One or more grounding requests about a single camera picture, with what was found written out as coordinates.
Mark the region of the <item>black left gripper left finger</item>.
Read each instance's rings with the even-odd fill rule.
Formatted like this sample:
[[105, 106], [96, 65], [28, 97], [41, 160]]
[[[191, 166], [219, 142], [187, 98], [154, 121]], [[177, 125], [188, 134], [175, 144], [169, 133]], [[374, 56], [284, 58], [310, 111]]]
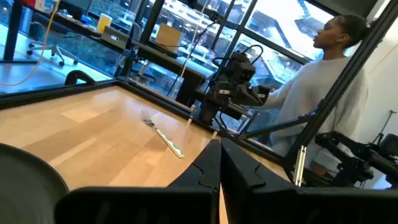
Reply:
[[56, 223], [219, 223], [221, 143], [211, 140], [166, 187], [82, 187], [56, 205]]

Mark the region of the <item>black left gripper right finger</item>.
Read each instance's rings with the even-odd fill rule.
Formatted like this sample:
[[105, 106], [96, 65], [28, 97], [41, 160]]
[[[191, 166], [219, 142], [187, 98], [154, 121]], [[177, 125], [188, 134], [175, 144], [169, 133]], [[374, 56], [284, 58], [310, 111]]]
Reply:
[[298, 187], [229, 139], [221, 140], [221, 153], [230, 223], [397, 223], [396, 190]]

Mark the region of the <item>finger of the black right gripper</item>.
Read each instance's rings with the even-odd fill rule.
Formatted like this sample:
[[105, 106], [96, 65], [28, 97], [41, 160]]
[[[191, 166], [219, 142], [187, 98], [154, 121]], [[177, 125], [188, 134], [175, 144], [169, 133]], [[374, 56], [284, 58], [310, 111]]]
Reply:
[[233, 102], [237, 105], [261, 106], [263, 102], [258, 94], [260, 94], [258, 86], [250, 88], [246, 85], [238, 85], [233, 93]]
[[259, 101], [266, 101], [270, 93], [270, 89], [265, 86], [252, 86], [249, 91], [251, 96]]

